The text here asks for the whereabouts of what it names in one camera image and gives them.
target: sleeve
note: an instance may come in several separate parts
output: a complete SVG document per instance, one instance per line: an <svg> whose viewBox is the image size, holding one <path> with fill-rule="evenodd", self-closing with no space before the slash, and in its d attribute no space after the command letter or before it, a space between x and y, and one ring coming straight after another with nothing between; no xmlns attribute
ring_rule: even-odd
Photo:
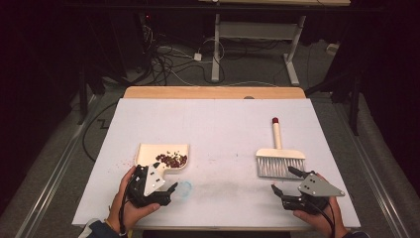
<svg viewBox="0 0 420 238"><path fill-rule="evenodd" d="M120 238L120 236L98 219L91 219L87 222L78 238Z"/></svg>
<svg viewBox="0 0 420 238"><path fill-rule="evenodd" d="M370 238L365 232L357 231L357 232L349 232L343 238Z"/></svg>

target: white tabletop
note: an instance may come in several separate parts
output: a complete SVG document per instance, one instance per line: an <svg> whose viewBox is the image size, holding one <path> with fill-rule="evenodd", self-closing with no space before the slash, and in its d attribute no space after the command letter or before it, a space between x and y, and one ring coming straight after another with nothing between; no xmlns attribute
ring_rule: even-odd
<svg viewBox="0 0 420 238"><path fill-rule="evenodd" d="M179 185L169 206L142 219L142 229L306 230L271 190L299 195L299 181L257 176L256 151L273 148L271 119L283 149L306 156L306 170L347 189L309 99L121 99L72 224L108 216L121 177L144 144L188 144L185 169L165 175ZM360 227L348 195L339 197L346 227Z"/></svg>

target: human hand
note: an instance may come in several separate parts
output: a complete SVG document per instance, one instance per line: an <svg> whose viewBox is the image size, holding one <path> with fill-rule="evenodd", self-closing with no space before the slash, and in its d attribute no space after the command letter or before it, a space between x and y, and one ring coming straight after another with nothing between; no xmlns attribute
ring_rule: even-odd
<svg viewBox="0 0 420 238"><path fill-rule="evenodd" d="M135 170L136 167L131 167L121 179L120 188L112 201L109 216L107 218L111 228L117 233L120 233L119 212L123 202L124 191L126 190L127 184L129 183ZM126 230L131 230L140 219L153 213L159 208L160 205L158 203L152 203L145 207L137 208L131 202L126 202L124 206L124 225L126 226Z"/></svg>
<svg viewBox="0 0 420 238"><path fill-rule="evenodd" d="M343 218L341 215L340 206L335 196L330 197L329 202L330 202L331 207L327 206L324 209L324 212L331 219L331 221L333 221L333 224L335 224L335 237L334 238L342 238L348 233L348 231L346 230L343 224ZM320 232L325 237L327 238L332 237L332 230L331 230L330 223L328 223L327 219L322 214L312 215L302 210L294 210L293 215L300 218L304 222L312 225L318 232Z"/></svg>

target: brush handle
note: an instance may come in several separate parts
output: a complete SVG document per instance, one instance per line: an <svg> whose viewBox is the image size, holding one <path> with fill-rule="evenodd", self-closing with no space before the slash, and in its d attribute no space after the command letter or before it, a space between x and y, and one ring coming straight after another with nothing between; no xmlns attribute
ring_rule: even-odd
<svg viewBox="0 0 420 238"><path fill-rule="evenodd" d="M280 126L276 117L272 118L272 132L274 134L275 148L281 150Z"/></svg>

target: hand brush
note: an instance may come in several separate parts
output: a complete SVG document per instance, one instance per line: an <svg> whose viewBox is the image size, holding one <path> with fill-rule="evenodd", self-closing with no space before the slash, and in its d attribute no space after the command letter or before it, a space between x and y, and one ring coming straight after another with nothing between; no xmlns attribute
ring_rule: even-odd
<svg viewBox="0 0 420 238"><path fill-rule="evenodd" d="M305 156L299 151L282 150L280 127L278 119L272 118L275 149L259 149L257 151L257 168L259 177L275 179L300 179L288 171L288 167L295 167L305 171Z"/></svg>

